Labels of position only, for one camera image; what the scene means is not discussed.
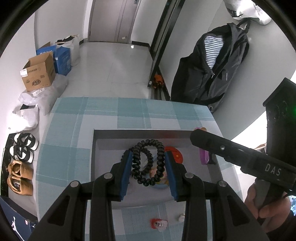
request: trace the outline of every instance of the white bag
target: white bag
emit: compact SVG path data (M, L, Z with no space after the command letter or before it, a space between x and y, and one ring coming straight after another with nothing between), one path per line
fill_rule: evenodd
M71 65L76 66L80 61L80 52L79 52L79 42L80 42L80 36L78 35L72 35L74 38L70 41L65 42L62 45L58 45L58 47L65 47L70 49L70 56L71 56Z
M68 78L61 74L56 74L52 85L35 91L24 91L20 94L18 100L25 105L38 105L40 112L47 115L54 106L68 84Z
M252 18L259 24L266 25L271 18L251 0L224 0L225 7L235 20Z
M38 125L38 106L30 109L20 109L16 107L9 119L9 129L12 132L29 131L35 129Z

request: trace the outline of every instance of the gray tray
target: gray tray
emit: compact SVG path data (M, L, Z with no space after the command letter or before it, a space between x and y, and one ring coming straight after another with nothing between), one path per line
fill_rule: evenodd
M219 165L202 165L199 148L190 142L191 131L172 130L95 130L91 179L95 180L102 174L109 172L112 165L118 163L124 151L136 145L141 140L158 139L164 146L176 147L183 155L183 165L188 172L200 177L203 181L216 183L222 180ZM148 147L152 155L156 155L156 148ZM141 163L145 163L146 156L141 156ZM121 202L112 202L112 208L139 207L173 200L170 189L144 187L130 178L127 195Z

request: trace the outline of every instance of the door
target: door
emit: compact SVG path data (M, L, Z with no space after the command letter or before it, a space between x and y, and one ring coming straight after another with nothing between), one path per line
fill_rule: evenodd
M153 58L148 87L151 86L154 76L159 69L159 63L165 51L170 35L179 17L185 0L168 0L156 29L150 53Z
M139 0L95 0L89 41L129 43Z

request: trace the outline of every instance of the pink object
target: pink object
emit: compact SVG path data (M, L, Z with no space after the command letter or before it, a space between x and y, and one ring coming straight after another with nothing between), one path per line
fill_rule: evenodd
M195 128L195 130L196 129L202 129L202 130L206 131L206 128L204 128L204 127L203 128L197 127L197 128ZM209 159L210 159L209 152L200 148L200 162L201 162L201 164L207 165L209 163Z

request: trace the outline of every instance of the human hand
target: human hand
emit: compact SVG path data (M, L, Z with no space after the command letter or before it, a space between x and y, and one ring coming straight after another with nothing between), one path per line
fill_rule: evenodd
M275 201L271 204L268 204L262 207L260 210L258 210L255 207L255 204L254 204L255 197L256 197L256 189L255 189L255 184L253 183L249 187L248 195L244 203L256 219L258 217L271 218L268 224L265 227L263 227L263 230L266 233L268 233L280 227L290 213L291 202L289 197L286 197L278 201Z

